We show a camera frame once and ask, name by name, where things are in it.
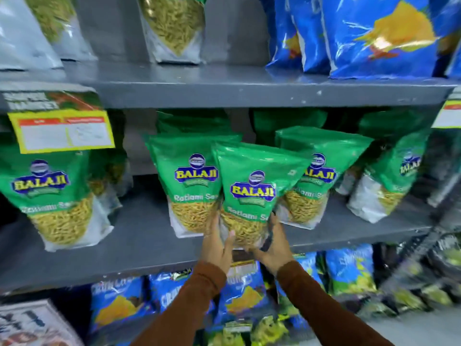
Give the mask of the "silver snack pouch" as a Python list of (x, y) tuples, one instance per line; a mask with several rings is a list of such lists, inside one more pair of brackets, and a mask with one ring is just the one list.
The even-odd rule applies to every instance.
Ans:
[(0, 0), (0, 70), (62, 67), (25, 0)]

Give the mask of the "person's right hand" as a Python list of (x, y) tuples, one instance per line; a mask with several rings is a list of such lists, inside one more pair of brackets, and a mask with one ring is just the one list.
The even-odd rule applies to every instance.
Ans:
[(267, 260), (258, 261), (262, 263), (272, 275), (276, 276), (281, 267), (294, 259), (284, 228), (274, 213), (270, 215), (270, 223), (273, 230), (272, 241), (268, 249), (264, 251), (269, 255), (269, 258)]

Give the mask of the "person's left forearm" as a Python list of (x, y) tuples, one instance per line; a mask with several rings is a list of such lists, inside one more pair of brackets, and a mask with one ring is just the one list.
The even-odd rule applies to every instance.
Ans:
[(192, 346), (211, 301), (226, 283), (231, 263), (199, 261), (172, 303), (130, 346)]

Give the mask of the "clear window noodle snack pouch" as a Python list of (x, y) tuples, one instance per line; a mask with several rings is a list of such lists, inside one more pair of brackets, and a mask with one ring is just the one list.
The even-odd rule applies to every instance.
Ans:
[(64, 61), (96, 61), (84, 38), (74, 0), (25, 0), (52, 48)]
[(137, 0), (151, 62), (200, 64), (207, 0)]

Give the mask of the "row of small blue packets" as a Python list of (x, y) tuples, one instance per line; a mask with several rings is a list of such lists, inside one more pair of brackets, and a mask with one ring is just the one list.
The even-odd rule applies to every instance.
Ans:
[[(376, 291), (371, 244), (327, 250), (325, 254), (331, 283), (329, 292), (340, 295)], [(269, 287), (259, 263), (258, 266), (258, 272), (251, 281), (247, 279), (239, 284), (227, 282), (218, 302), (211, 301), (206, 319), (215, 316), (215, 320), (214, 326), (208, 330), (209, 346), (244, 346), (245, 334), (250, 334), (251, 346), (267, 346), (289, 332), (284, 320), (292, 321), (294, 328), (307, 327), (278, 281), (275, 286), (279, 314), (274, 317), (273, 299), (268, 293)], [(93, 284), (90, 332), (121, 326), (129, 320), (155, 312), (161, 314), (191, 274), (192, 270), (187, 269)]]

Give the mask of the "grey metal shelf board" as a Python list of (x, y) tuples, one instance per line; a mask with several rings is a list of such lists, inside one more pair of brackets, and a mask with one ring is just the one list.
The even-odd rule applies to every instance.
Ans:
[(63, 69), (0, 71), (2, 92), (23, 86), (66, 84), (93, 88), (105, 108), (249, 108), (437, 105), (461, 87), (442, 78), (330, 79), (291, 69), (205, 64), (158, 65), (130, 62), (65, 62)]
[[(47, 252), (23, 214), (0, 229), (0, 294), (83, 285), (123, 276), (191, 267), (201, 238), (177, 238), (170, 226), (166, 197), (155, 175), (135, 177), (135, 186), (115, 213), (113, 231), (99, 244)], [(346, 200), (330, 196), (314, 230), (285, 225), (295, 253), (340, 249), (355, 244), (399, 242), (427, 233), (431, 207), (407, 196), (388, 217), (370, 224), (349, 211)]]

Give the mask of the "person's right forearm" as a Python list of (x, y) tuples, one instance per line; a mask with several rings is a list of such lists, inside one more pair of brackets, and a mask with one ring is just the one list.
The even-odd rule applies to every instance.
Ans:
[(322, 346), (394, 346), (328, 295), (297, 261), (280, 267), (276, 279)]

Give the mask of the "white printed box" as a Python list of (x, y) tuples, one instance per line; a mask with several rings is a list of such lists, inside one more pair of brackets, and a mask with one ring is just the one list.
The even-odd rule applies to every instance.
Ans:
[(0, 346), (85, 346), (49, 299), (0, 304)]

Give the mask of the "person's left hand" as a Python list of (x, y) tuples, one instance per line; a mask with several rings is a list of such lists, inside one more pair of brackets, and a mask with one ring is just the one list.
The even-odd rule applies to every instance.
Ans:
[(204, 232), (200, 260), (219, 267), (227, 274), (233, 262), (233, 256), (223, 256), (224, 243), (219, 229), (220, 213), (215, 211)]

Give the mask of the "large blue chip bag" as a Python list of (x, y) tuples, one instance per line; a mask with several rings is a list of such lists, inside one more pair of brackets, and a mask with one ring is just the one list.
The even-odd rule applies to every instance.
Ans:
[(432, 76), (429, 0), (319, 0), (332, 79)]
[(433, 76), (443, 77), (461, 39), (461, 0), (429, 0), (437, 40), (437, 60)]
[(287, 0), (259, 0), (267, 20), (269, 62), (266, 68), (301, 69), (302, 55), (297, 30)]
[(326, 75), (330, 62), (326, 53), (319, 0), (287, 0), (289, 13), (298, 35), (303, 71)]

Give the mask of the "yellow price label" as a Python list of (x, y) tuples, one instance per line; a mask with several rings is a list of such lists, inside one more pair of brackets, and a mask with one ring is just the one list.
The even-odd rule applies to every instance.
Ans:
[(9, 112), (8, 117), (21, 154), (115, 148), (104, 110)]
[(461, 129), (461, 99), (449, 99), (437, 114), (431, 128)]

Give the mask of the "row of green packets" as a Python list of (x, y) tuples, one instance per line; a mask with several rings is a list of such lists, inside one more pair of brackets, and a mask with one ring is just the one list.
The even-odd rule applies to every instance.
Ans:
[[(172, 225), (202, 235), (215, 211), (220, 213), (222, 181), (213, 156), (215, 142), (241, 142), (238, 134), (160, 134), (148, 136), (146, 145), (166, 194)], [(301, 153), (308, 159), (308, 150)], [(14, 133), (0, 132), (0, 192), (31, 222), (45, 250), (97, 245), (112, 232), (106, 210), (90, 185), (92, 171), (102, 153), (93, 150), (21, 154)], [(282, 205), (294, 200), (299, 183), (307, 181), (311, 161), (296, 185), (278, 201), (273, 212), (285, 220)]]

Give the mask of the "green snack packet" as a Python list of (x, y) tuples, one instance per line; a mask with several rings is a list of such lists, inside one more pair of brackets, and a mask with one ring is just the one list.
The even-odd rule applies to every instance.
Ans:
[(271, 233), (271, 213), (301, 179), (308, 159), (299, 152), (244, 142), (215, 142), (212, 152), (222, 181), (222, 239), (234, 231), (235, 248), (261, 248)]

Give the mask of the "green and red shelf sign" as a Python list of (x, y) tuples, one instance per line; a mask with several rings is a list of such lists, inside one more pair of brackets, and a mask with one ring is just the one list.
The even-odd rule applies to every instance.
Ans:
[(7, 111), (53, 111), (73, 109), (78, 111), (103, 110), (100, 98), (95, 92), (72, 91), (20, 91), (3, 92)]

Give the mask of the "group of dark snack packets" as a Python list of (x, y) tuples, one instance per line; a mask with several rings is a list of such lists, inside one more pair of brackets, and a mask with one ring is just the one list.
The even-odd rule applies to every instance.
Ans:
[(414, 258), (424, 236), (373, 244), (378, 293), (367, 313), (395, 317), (411, 311), (461, 307), (461, 232), (443, 234)]

